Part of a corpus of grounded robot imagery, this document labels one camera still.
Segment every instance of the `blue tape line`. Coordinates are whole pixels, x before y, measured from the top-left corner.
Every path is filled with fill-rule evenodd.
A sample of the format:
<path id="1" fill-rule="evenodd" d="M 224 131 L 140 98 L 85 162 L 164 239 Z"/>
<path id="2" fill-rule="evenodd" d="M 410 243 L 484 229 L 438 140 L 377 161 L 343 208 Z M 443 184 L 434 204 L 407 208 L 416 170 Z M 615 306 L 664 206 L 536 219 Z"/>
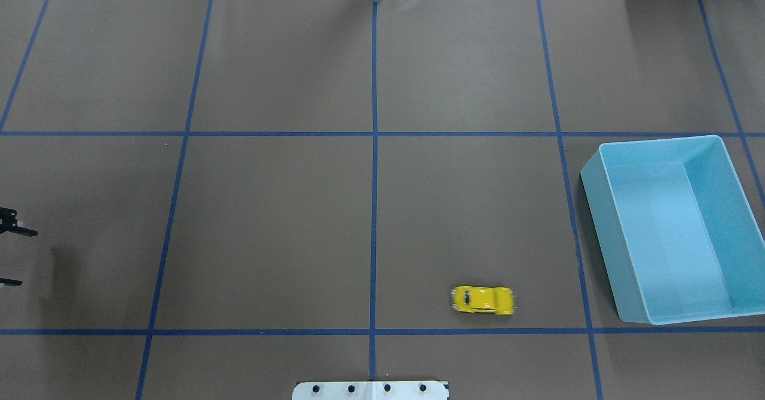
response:
<path id="1" fill-rule="evenodd" d="M 276 136 L 277 138 L 371 138 L 372 133 L 364 131 L 191 131 L 190 136 Z"/>
<path id="2" fill-rule="evenodd" d="M 129 138 L 129 136 L 183 136 L 183 131 L 2 131 L 2 136 L 76 136 L 77 138 Z"/>
<path id="3" fill-rule="evenodd" d="M 210 14 L 213 11 L 213 0 L 207 0 L 207 13 L 204 18 L 202 28 L 202 40 L 199 46 L 199 55 L 197 55 L 197 68 L 194 71 L 194 83 L 191 86 L 191 97 L 189 97 L 189 108 L 186 114 L 186 128 L 183 133 L 183 143 L 180 145 L 180 156 L 178 157 L 178 168 L 175 171 L 175 184 L 173 185 L 173 195 L 170 199 L 170 210 L 167 214 L 167 226 L 164 231 L 164 242 L 162 244 L 162 254 L 159 260 L 159 269 L 157 270 L 157 281 L 154 288 L 154 298 L 151 300 L 151 313 L 148 321 L 148 333 L 146 334 L 146 343 L 144 346 L 144 355 L 141 360 L 141 372 L 139 373 L 139 383 L 136 388 L 136 400 L 141 400 L 143 395 L 144 382 L 146 380 L 146 370 L 148 368 L 148 359 L 151 354 L 151 337 L 157 320 L 157 309 L 159 306 L 159 297 L 162 291 L 162 281 L 164 280 L 164 267 L 167 262 L 167 250 L 170 247 L 170 235 L 173 230 L 173 221 L 175 219 L 175 206 L 178 203 L 178 190 L 180 190 L 180 180 L 183 175 L 183 163 L 186 160 L 186 149 L 188 148 L 189 131 L 191 131 L 191 120 L 194 116 L 194 104 L 197 100 L 197 86 L 199 85 L 199 76 L 202 73 L 202 59 L 204 58 L 204 47 L 207 43 L 207 30 L 210 27 Z"/>
<path id="4" fill-rule="evenodd" d="M 264 335 L 369 335 L 366 328 L 338 328 L 338 329 L 155 329 L 153 335 L 251 335 L 257 337 Z"/>
<path id="5" fill-rule="evenodd" d="M 153 329 L 152 337 L 295 337 L 296 335 L 369 335 L 366 328 L 327 329 Z M 148 335 L 147 329 L 0 329 L 0 335 Z M 765 332 L 765 326 L 627 326 L 601 328 L 377 328 L 375 335 L 584 335 L 704 334 Z"/>
<path id="6" fill-rule="evenodd" d="M 586 328 L 379 328 L 378 335 L 562 335 L 587 334 Z"/>
<path id="7" fill-rule="evenodd" d="M 762 182 L 760 182 L 760 175 L 757 173 L 757 166 L 754 165 L 754 158 L 752 157 L 752 153 L 749 151 L 749 144 L 746 142 L 746 135 L 743 133 L 743 125 L 741 125 L 741 120 L 738 117 L 738 111 L 736 109 L 736 104 L 733 101 L 733 95 L 730 94 L 730 87 L 727 85 L 727 78 L 725 78 L 725 73 L 722 69 L 722 64 L 720 63 L 720 58 L 717 53 L 717 48 L 715 46 L 715 40 L 712 37 L 711 28 L 709 27 L 709 19 L 707 18 L 707 11 L 704 7 L 704 0 L 697 0 L 699 1 L 699 11 L 702 13 L 702 21 L 704 22 L 704 30 L 707 32 L 707 41 L 709 42 L 709 48 L 712 52 L 712 58 L 715 60 L 715 66 L 718 69 L 718 74 L 720 75 L 720 81 L 722 83 L 722 87 L 725 90 L 725 97 L 727 98 L 727 104 L 730 106 L 730 113 L 733 114 L 733 120 L 736 123 L 736 127 L 738 128 L 738 133 L 741 138 L 741 144 L 743 145 L 743 151 L 746 153 L 746 160 L 749 163 L 749 168 L 752 170 L 752 176 L 754 177 L 754 184 L 757 186 L 757 193 L 760 194 L 760 202 L 765 206 L 765 191 L 763 191 Z"/>
<path id="8" fill-rule="evenodd" d="M 146 332 L 145 329 L 0 329 L 0 335 L 146 335 Z"/>
<path id="9" fill-rule="evenodd" d="M 558 134 L 552 131 L 382 131 L 378 135 L 381 138 L 554 138 Z"/>
<path id="10" fill-rule="evenodd" d="M 369 380 L 377 374 L 377 1 L 372 3 L 372 221 L 369 240 Z"/>
<path id="11" fill-rule="evenodd" d="M 550 90 L 550 101 L 552 103 L 552 115 L 555 119 L 555 132 L 558 134 L 558 152 L 561 158 L 561 169 L 563 173 L 563 183 L 566 190 L 566 202 L 568 202 L 568 219 L 571 222 L 571 232 L 574 234 L 574 244 L 576 245 L 577 269 L 579 269 L 579 289 L 582 292 L 582 304 L 585 308 L 585 322 L 587 323 L 587 337 L 590 343 L 590 359 L 592 361 L 592 374 L 595 381 L 595 393 L 598 400 L 603 400 L 603 389 L 601 386 L 601 370 L 598 363 L 598 351 L 595 346 L 595 335 L 592 332 L 592 318 L 590 316 L 590 299 L 587 296 L 587 280 L 585 279 L 585 265 L 582 262 L 582 246 L 579 243 L 579 231 L 576 226 L 576 213 L 574 213 L 574 199 L 571 197 L 571 182 L 568 179 L 568 162 L 566 161 L 565 147 L 563 146 L 563 135 L 561 129 L 561 119 L 558 114 L 558 98 L 555 95 L 555 83 L 552 79 L 552 65 L 550 63 L 550 51 L 547 46 L 547 33 L 544 29 L 544 12 L 541 7 L 541 0 L 536 0 L 537 13 L 539 15 L 539 30 L 541 32 L 541 45 L 544 50 L 544 65 L 547 68 L 547 84 Z"/>
<path id="12" fill-rule="evenodd" d="M 765 326 L 638 326 L 594 328 L 595 334 L 694 334 L 695 332 L 765 332 Z"/>
<path id="13" fill-rule="evenodd" d="M 29 60 L 29 55 L 32 52 L 32 46 L 35 45 L 35 40 L 38 37 L 38 32 L 40 30 L 40 26 L 43 23 L 43 17 L 45 16 L 45 12 L 47 11 L 47 5 L 50 2 L 50 0 L 44 0 L 43 6 L 40 8 L 40 14 L 38 15 L 38 21 L 35 23 L 35 29 L 32 30 L 32 35 L 29 38 L 29 43 L 27 43 L 27 50 L 24 52 L 24 57 L 22 57 L 22 64 L 19 65 L 19 72 L 16 73 L 16 80 L 13 81 L 13 86 L 11 87 L 11 93 L 8 94 L 8 101 L 5 103 L 5 109 L 3 109 L 2 112 L 2 118 L 0 118 L 0 131 L 3 130 L 5 127 L 5 122 L 8 120 L 8 114 L 11 113 L 11 105 L 13 104 L 13 98 L 16 96 L 16 90 L 19 89 L 19 83 L 22 81 L 22 75 L 24 75 L 24 69 L 27 67 L 27 60 Z"/>
<path id="14" fill-rule="evenodd" d="M 562 131 L 564 138 L 690 138 L 715 134 L 722 138 L 737 138 L 739 133 L 686 133 L 686 132 L 653 132 L 653 131 Z"/>
<path id="15" fill-rule="evenodd" d="M 685 138 L 715 134 L 738 138 L 741 133 L 690 133 L 653 131 L 561 131 L 564 138 Z M 185 136 L 184 131 L 0 131 L 0 136 Z M 763 138 L 765 133 L 743 133 Z M 192 138 L 229 136 L 284 136 L 285 138 L 554 138 L 555 131 L 189 131 Z"/>

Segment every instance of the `metal bracket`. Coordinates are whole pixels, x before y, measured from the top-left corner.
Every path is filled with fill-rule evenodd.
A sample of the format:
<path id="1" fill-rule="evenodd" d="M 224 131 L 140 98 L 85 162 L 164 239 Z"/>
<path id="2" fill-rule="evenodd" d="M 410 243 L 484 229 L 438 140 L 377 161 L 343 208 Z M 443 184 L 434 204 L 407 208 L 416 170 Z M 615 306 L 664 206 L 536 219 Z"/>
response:
<path id="1" fill-rule="evenodd" d="M 12 232 L 27 237 L 35 237 L 38 234 L 35 230 L 24 228 L 24 223 L 16 220 L 16 210 L 0 207 L 0 234 L 4 232 Z"/>
<path id="2" fill-rule="evenodd" d="M 292 400 L 449 400 L 445 381 L 347 381 L 299 383 Z"/>

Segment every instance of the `small black object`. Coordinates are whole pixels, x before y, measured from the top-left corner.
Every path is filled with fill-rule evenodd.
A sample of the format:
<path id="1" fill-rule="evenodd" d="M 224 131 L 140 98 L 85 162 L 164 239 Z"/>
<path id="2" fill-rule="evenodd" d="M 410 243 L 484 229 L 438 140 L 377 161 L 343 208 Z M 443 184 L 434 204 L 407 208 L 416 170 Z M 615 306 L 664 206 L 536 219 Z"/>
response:
<path id="1" fill-rule="evenodd" d="M 35 237 L 38 234 L 35 230 L 19 226 L 19 221 L 16 220 L 16 210 L 0 207 L 0 234 L 6 231 L 26 237 Z"/>
<path id="2" fill-rule="evenodd" d="M 22 285 L 21 280 L 4 279 L 2 277 L 0 277 L 0 283 L 2 283 L 5 286 L 21 286 Z"/>

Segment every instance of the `yellow toy car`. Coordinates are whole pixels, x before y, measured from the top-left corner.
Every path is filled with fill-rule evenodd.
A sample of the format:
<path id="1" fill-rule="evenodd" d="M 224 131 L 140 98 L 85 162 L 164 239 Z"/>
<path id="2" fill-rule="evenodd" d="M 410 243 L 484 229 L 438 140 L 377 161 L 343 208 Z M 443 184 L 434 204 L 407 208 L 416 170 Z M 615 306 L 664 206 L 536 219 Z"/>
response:
<path id="1" fill-rule="evenodd" d="M 516 297 L 504 286 L 457 286 L 451 290 L 451 307 L 460 312 L 512 315 L 516 311 Z"/>

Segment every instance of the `plastic bin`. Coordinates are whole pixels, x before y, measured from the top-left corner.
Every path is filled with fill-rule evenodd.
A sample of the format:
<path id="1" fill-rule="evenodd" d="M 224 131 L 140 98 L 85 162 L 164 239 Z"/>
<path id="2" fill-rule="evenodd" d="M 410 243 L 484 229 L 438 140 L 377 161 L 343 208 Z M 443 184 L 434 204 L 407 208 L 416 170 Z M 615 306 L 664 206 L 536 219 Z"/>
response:
<path id="1" fill-rule="evenodd" d="M 582 181 L 623 321 L 765 313 L 765 243 L 719 136 L 605 143 Z"/>

